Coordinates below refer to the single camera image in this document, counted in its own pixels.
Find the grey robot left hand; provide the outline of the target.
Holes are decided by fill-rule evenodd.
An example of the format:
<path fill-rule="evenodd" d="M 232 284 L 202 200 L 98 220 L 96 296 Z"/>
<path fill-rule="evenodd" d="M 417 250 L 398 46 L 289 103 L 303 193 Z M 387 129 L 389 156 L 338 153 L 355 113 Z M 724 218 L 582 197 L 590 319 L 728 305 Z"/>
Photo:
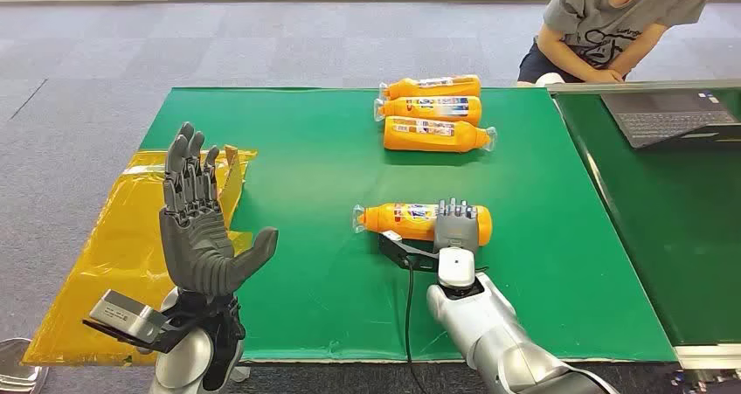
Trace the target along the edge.
<path fill-rule="evenodd" d="M 206 296 L 233 294 L 275 254 L 279 231 L 261 229 L 253 245 L 236 254 L 217 197 L 219 149 L 201 156 L 204 134 L 185 122 L 170 144 L 159 212 L 163 255 L 177 287 Z"/>

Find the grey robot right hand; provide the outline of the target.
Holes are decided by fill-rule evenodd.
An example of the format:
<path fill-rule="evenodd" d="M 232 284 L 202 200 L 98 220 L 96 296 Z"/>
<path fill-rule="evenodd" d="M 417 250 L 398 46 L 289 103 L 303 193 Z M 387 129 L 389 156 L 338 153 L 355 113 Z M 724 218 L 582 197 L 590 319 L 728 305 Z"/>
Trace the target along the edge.
<path fill-rule="evenodd" d="M 458 247 L 476 254 L 479 249 L 478 210 L 466 200 L 441 199 L 433 227 L 433 252 Z"/>

